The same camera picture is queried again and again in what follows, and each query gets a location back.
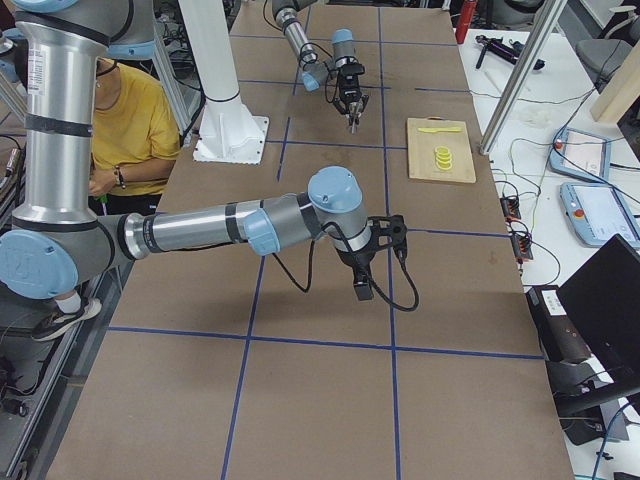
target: table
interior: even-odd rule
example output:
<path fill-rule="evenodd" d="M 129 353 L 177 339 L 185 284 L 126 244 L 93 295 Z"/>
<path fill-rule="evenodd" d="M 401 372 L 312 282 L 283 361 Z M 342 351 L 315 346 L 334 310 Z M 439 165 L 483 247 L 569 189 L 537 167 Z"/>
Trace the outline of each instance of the table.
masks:
<path fill-rule="evenodd" d="M 487 158 L 474 154 L 473 185 L 407 178 L 407 117 L 465 120 L 480 140 L 448 14 L 314 6 L 300 16 L 325 45 L 353 28 L 371 100 L 352 136 L 295 83 L 261 8 L 243 4 L 232 46 L 243 101 L 270 117 L 263 160 L 201 164 L 185 151 L 161 209 L 303 191 L 319 168 L 345 166 L 369 214 L 405 215 L 422 306 L 357 303 L 326 241 L 306 296 L 246 246 L 140 262 L 48 478 L 571 478 Z M 297 277 L 306 250 L 281 255 Z M 372 268 L 410 302 L 386 255 Z"/>
<path fill-rule="evenodd" d="M 478 121 L 484 131 L 498 100 L 482 94 L 499 95 L 500 89 L 506 84 L 512 71 L 512 66 L 496 56 L 487 54 L 482 67 L 476 69 L 475 65 L 481 49 L 474 41 L 476 35 L 504 37 L 505 43 L 509 40 L 525 43 L 528 33 L 469 30 L 466 42 L 460 46 L 460 56 L 469 81 L 469 88 L 475 92 L 474 106 Z M 546 61 L 546 66 L 529 75 L 520 98 L 560 102 L 589 92 L 593 88 L 591 80 L 569 42 L 560 34 L 550 36 L 540 58 Z M 597 92 L 588 97 L 575 119 L 571 121 L 571 127 L 611 139 L 621 138 L 622 133 L 615 124 L 600 124 L 592 119 L 589 109 L 597 98 Z M 513 166 L 509 158 L 509 148 L 516 138 L 549 144 L 558 129 L 571 117 L 580 101 L 581 99 L 578 98 L 559 105 L 517 102 L 509 121 L 500 133 L 496 147 L 490 154 L 494 177 L 497 181 L 507 180 L 513 183 L 521 193 L 532 191 L 533 185 L 530 182 L 541 188 L 542 193 L 537 208 L 533 195 L 522 197 L 520 208 L 523 222 L 533 229 L 534 240 L 549 249 L 559 259 L 561 268 L 558 272 L 556 261 L 549 252 L 534 246 L 534 260 L 524 264 L 522 282 L 525 285 L 547 282 L 561 285 L 596 251 L 594 248 L 585 247 L 579 241 L 567 221 L 559 197 L 559 188 L 562 183 L 575 179 L 545 169 L 549 146 L 518 141 L 513 145 L 511 152 Z M 611 149 L 613 162 L 639 166 L 638 159 L 624 139 L 613 142 Z M 521 177 L 512 173 L 514 168 Z M 611 169 L 609 181 L 625 192 L 640 198 L 638 173 Z M 510 186 L 497 183 L 497 187 L 499 193 L 502 193 L 504 187 L 507 195 L 513 194 Z M 640 205 L 637 203 L 628 200 L 628 205 L 634 214 L 640 212 Z M 596 372 L 603 370 L 595 359 L 592 362 Z M 607 375 L 602 378 L 611 381 Z M 635 412 L 627 409 L 625 413 L 638 421 L 638 415 Z M 640 432 L 637 427 L 632 426 L 628 430 L 631 438 L 629 442 L 607 445 L 606 451 L 615 459 L 600 463 L 599 477 L 612 478 L 614 471 L 640 475 L 640 456 L 637 453 L 640 450 Z M 589 442 L 583 447 L 576 447 L 568 440 L 566 443 L 576 474 L 591 475 L 595 462 L 594 452 L 598 450 L 600 440 Z"/>

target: robotic arm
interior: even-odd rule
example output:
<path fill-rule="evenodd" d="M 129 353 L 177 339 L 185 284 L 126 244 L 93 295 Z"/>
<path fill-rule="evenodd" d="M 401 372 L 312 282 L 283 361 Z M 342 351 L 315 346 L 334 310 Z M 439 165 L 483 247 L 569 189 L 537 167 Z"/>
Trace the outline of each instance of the robotic arm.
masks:
<path fill-rule="evenodd" d="M 298 21 L 299 11 L 317 0 L 273 0 L 273 18 L 282 29 L 302 69 L 302 80 L 308 91 L 320 88 L 328 80 L 336 80 L 336 94 L 331 103 L 347 118 L 351 133 L 356 133 L 360 117 L 367 107 L 369 95 L 360 90 L 360 75 L 364 66 L 356 58 L 353 35 L 350 30 L 337 30 L 331 39 L 333 57 L 320 62 L 313 43 L 309 42 Z"/>
<path fill-rule="evenodd" d="M 50 298 L 151 253 L 248 242 L 264 256 L 325 234 L 352 268 L 359 300 L 373 298 L 369 264 L 378 251 L 393 248 L 402 263 L 406 258 L 402 217 L 368 218 L 355 177 L 334 166 L 320 170 L 297 195 L 179 214 L 110 215 L 83 230 L 14 229 L 0 237 L 0 280 L 22 296 Z M 380 244 L 382 237 L 390 240 Z"/>
<path fill-rule="evenodd" d="M 405 270 L 402 217 L 368 218 L 356 179 L 342 167 L 321 170 L 299 195 L 181 214 L 96 217 L 87 207 L 96 59 L 107 48 L 120 58 L 146 55 L 151 2 L 108 2 L 110 15 L 96 14 L 103 0 L 16 3 L 31 9 L 16 15 L 30 46 L 29 148 L 25 201 L 13 211 L 14 229 L 0 237 L 0 281 L 10 289 L 50 298 L 151 253 L 248 242 L 267 255 L 325 234 L 353 269 L 360 300 L 373 297 L 372 286 L 381 293 L 369 268 L 377 251 L 393 248 Z M 147 36 L 130 35 L 133 25 Z M 381 244 L 382 237 L 390 240 Z"/>

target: white desk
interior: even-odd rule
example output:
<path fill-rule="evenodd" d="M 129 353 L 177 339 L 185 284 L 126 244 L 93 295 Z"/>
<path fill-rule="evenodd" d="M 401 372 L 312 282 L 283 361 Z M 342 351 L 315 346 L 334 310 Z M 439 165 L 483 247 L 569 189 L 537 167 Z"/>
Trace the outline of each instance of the white desk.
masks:
<path fill-rule="evenodd" d="M 504 36 L 505 43 L 508 40 L 518 40 L 524 43 L 528 33 L 469 30 L 465 44 L 460 46 L 460 55 L 470 90 L 476 93 L 474 106 L 478 121 L 484 132 L 498 99 L 477 94 L 499 96 L 513 67 L 499 57 L 487 53 L 481 68 L 475 68 L 481 50 L 481 45 L 476 43 L 475 37 L 481 34 L 488 37 Z M 540 58 L 546 61 L 546 66 L 529 75 L 520 98 L 559 102 L 577 97 L 593 88 L 569 42 L 561 35 L 551 35 Z M 570 126 L 608 138 L 622 137 L 615 124 L 599 124 L 591 117 L 589 109 L 597 97 L 597 92 L 591 94 Z M 533 191 L 535 188 L 532 184 L 512 173 L 513 167 L 515 167 L 517 173 L 540 186 L 542 193 L 538 199 L 537 208 L 534 196 L 525 195 L 520 200 L 520 209 L 523 222 L 530 229 L 533 228 L 533 240 L 548 248 L 558 257 L 561 270 L 554 283 L 559 285 L 596 251 L 596 249 L 585 247 L 576 237 L 566 219 L 560 201 L 560 185 L 567 181 L 577 180 L 551 171 L 545 172 L 548 146 L 522 141 L 516 142 L 512 149 L 513 164 L 509 159 L 509 147 L 516 138 L 526 138 L 544 144 L 550 143 L 557 131 L 578 107 L 580 101 L 580 99 L 576 99 L 559 105 L 517 102 L 506 127 L 500 133 L 496 146 L 490 154 L 496 169 L 494 170 L 496 180 L 511 182 L 520 193 Z M 639 166 L 637 158 L 626 141 L 616 141 L 611 146 L 611 158 L 614 163 Z M 640 172 L 612 169 L 609 181 L 636 198 L 640 197 Z M 498 183 L 496 186 L 499 193 L 502 192 L 503 187 L 507 195 L 514 193 L 509 185 Z M 640 205 L 631 200 L 628 200 L 628 204 L 634 214 L 640 212 Z M 540 284 L 551 281 L 558 272 L 556 261 L 550 254 L 537 246 L 533 247 L 533 254 L 534 260 L 526 262 L 524 265 L 523 284 Z M 630 410 L 628 408 L 625 413 L 632 420 L 638 421 L 638 416 Z M 640 475 L 640 428 L 630 426 L 628 431 L 631 438 L 629 442 L 607 444 L 605 451 L 613 455 L 614 459 L 610 461 L 603 459 L 600 462 L 598 477 L 613 478 L 615 471 Z M 600 442 L 600 440 L 594 440 L 576 447 L 567 439 L 567 448 L 576 474 L 591 475 L 596 459 L 595 452 L 599 449 Z"/>

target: blue joint cap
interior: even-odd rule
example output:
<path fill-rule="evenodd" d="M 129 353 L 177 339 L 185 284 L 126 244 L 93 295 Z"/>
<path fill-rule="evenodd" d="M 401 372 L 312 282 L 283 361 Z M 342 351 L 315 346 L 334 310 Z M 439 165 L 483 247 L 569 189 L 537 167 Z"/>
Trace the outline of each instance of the blue joint cap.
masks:
<path fill-rule="evenodd" d="M 340 42 L 348 42 L 353 40 L 353 33 L 348 28 L 341 28 L 340 30 L 336 30 L 333 32 L 333 36 L 331 37 L 331 43 L 334 45 Z"/>
<path fill-rule="evenodd" d="M 13 66 L 13 64 L 6 63 L 0 60 L 0 70 L 2 71 L 2 73 L 4 73 L 5 77 L 7 77 L 7 80 L 9 80 L 11 83 L 16 83 L 20 80 L 18 78 L 18 75 L 16 74 L 16 68 Z"/>
<path fill-rule="evenodd" d="M 12 0 L 16 7 L 27 12 L 54 13 L 69 8 L 78 0 Z"/>
<path fill-rule="evenodd" d="M 280 251 L 276 229 L 269 215 L 262 208 L 245 217 L 244 233 L 249 240 L 249 245 L 258 255 L 264 257 Z"/>
<path fill-rule="evenodd" d="M 362 190 L 356 177 L 344 167 L 326 167 L 309 180 L 309 199 L 329 213 L 352 212 L 362 204 Z"/>
<path fill-rule="evenodd" d="M 0 237 L 0 280 L 27 298 L 51 298 L 78 284 L 69 254 L 41 233 L 12 230 Z"/>
<path fill-rule="evenodd" d="M 313 92 L 320 88 L 318 81 L 309 72 L 302 72 L 302 82 L 304 83 L 304 88 L 306 88 L 307 92 Z"/>
<path fill-rule="evenodd" d="M 115 60 L 150 60 L 156 51 L 153 40 L 144 43 L 112 44 L 107 50 L 107 57 Z"/>

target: yellow knife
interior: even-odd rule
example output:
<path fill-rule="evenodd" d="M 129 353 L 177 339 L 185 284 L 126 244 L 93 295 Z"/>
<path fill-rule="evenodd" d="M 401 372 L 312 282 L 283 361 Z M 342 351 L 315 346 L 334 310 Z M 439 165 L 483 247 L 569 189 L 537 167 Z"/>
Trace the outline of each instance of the yellow knife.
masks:
<path fill-rule="evenodd" d="M 459 133 L 462 131 L 462 127 L 420 127 L 418 131 L 421 133 L 440 133 L 440 132 L 452 132 Z"/>

